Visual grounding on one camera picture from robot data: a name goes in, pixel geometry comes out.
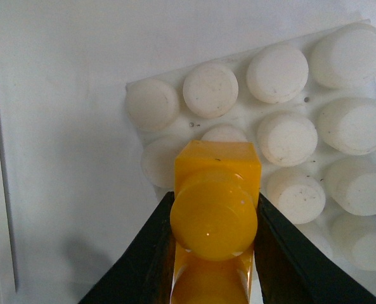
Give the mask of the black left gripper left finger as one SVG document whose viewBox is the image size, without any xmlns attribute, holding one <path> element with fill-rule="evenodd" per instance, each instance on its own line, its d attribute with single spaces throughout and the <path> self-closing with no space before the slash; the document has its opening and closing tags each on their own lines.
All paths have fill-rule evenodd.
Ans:
<svg viewBox="0 0 376 304">
<path fill-rule="evenodd" d="M 176 252 L 170 225 L 173 203 L 174 193 L 166 193 L 127 250 L 80 303 L 170 302 Z"/>
</svg>

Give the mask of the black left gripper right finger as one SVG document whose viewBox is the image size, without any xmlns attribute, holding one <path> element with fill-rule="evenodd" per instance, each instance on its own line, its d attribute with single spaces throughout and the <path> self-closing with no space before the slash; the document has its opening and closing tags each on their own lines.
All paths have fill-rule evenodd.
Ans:
<svg viewBox="0 0 376 304">
<path fill-rule="evenodd" d="M 376 303 L 263 195 L 257 218 L 254 257 L 264 303 Z"/>
</svg>

